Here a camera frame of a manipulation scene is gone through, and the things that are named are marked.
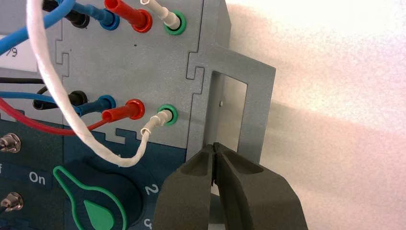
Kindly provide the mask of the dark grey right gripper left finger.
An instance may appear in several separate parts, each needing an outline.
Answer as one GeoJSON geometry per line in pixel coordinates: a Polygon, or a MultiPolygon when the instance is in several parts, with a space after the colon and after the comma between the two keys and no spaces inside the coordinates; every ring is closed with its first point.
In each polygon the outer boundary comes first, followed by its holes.
{"type": "Polygon", "coordinates": [[[153,229],[208,229],[213,168],[214,147],[209,144],[165,179],[156,202],[153,229]]]}

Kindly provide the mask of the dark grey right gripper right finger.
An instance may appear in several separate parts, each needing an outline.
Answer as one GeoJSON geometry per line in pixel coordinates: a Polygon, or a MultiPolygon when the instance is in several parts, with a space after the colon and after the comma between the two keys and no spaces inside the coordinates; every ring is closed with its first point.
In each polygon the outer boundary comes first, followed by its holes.
{"type": "Polygon", "coordinates": [[[216,176],[227,230],[306,230],[300,199],[281,175],[216,143],[216,176]]]}

